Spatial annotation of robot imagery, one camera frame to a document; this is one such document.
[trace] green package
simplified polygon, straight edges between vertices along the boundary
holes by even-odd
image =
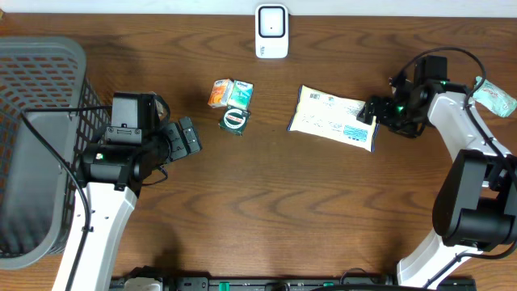
[[[236,80],[233,83],[233,91],[229,97],[228,105],[242,110],[248,110],[252,94],[253,84]]]

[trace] blue label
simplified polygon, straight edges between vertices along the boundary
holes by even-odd
[[[358,129],[350,125],[345,125],[343,134],[354,141],[366,142],[368,131],[365,129]]]

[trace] white package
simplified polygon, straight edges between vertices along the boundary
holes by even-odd
[[[371,125],[356,119],[363,107],[364,101],[339,98],[302,86],[288,131],[314,134],[372,152],[379,125],[375,117]]]

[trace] white wall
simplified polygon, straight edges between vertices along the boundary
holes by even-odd
[[[259,0],[0,0],[0,8],[5,12],[252,15],[257,5],[265,2]],[[291,15],[517,17],[516,0],[280,0],[278,2],[286,5]]]

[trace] packaged item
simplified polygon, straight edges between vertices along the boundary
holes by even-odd
[[[212,108],[224,107],[228,104],[229,96],[232,94],[233,82],[230,79],[218,80],[213,83],[212,93],[208,105]]]
[[[230,105],[226,108],[226,112],[219,123],[219,127],[235,135],[241,136],[249,119],[249,112]]]
[[[253,84],[247,82],[235,81],[232,94],[229,97],[228,105],[248,110],[253,94]]]
[[[481,77],[476,77],[476,86],[480,81]],[[481,88],[474,92],[473,98],[493,114],[501,117],[508,117],[517,108],[515,99],[488,80],[485,80]]]
[[[375,117],[371,125],[356,119],[363,106],[364,101],[339,98],[302,86],[288,131],[310,133],[373,151],[379,125]]]

